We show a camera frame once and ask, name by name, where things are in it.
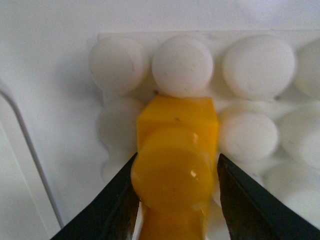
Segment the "yellow round knob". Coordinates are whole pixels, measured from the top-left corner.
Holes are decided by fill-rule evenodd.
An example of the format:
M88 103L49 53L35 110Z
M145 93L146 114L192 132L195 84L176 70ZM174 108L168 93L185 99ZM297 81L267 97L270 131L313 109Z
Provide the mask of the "yellow round knob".
M141 201L157 211L208 206L214 187L206 143L187 127L167 126L150 134L131 170Z

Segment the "yellow plastic piece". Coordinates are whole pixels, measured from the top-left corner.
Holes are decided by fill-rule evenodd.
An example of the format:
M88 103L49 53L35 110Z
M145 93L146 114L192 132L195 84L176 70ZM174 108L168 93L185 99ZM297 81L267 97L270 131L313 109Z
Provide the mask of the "yellow plastic piece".
M214 189L218 120L210 97L157 96L137 120L131 170L139 240L203 240Z

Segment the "white round object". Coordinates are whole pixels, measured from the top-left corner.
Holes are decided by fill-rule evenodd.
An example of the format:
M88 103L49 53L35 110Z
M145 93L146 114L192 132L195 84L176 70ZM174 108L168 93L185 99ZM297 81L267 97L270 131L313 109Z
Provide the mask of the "white round object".
M136 149L136 120L144 107L143 103L131 98L121 98L106 105L96 122L102 142L116 149Z
M320 228L320 175L314 169L288 162L271 169L264 179L272 195Z
M296 69L292 47L280 38L260 35L236 42L223 59L223 76L239 97L260 101L282 93Z
M296 161L320 170L320 107L310 105L287 114L279 125L281 145Z
M140 43L124 37L108 37L91 49L89 67L95 84L105 93L126 94L147 76L150 61Z
M152 59L152 74L158 86L167 94L194 97L210 82L214 60L210 50L200 40L176 36L165 41Z
M221 117L218 145L232 160L264 159L276 150L278 138L275 123L262 113L226 111Z
M320 100L320 39L299 51L298 62L295 86L309 97Z

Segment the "white sphere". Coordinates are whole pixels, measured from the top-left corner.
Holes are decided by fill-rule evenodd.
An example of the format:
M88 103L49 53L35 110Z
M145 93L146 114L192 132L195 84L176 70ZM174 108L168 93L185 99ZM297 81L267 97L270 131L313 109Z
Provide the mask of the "white sphere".
M295 86L309 97L320 100L320 39L299 51L298 63Z
M108 37L91 49L89 67L95 84L105 93L126 94L147 76L150 60L140 43L124 37Z
M152 74L165 93L178 98L194 97L210 82L214 60L200 40L176 36L165 41L152 59Z
M278 146L275 123L258 112L225 112L220 121L218 145L234 161L251 162L269 157Z
M111 148L136 149L136 120L144 107L140 101L131 98L121 98L106 105L96 122L102 142Z
M251 36L236 42L223 63L226 84L237 96L254 101L282 93L296 70L293 48L269 35Z
M269 170L264 179L272 195L320 228L320 175L314 169L287 162Z
M281 145L296 161L320 170L320 107L310 105L280 122Z

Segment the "yellow cube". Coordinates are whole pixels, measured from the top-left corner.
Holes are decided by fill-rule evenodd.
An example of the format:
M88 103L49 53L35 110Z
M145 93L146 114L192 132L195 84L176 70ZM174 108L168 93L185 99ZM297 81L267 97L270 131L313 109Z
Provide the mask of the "yellow cube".
M141 240L204 238L218 128L210 97L157 96L139 116L131 180L144 205Z

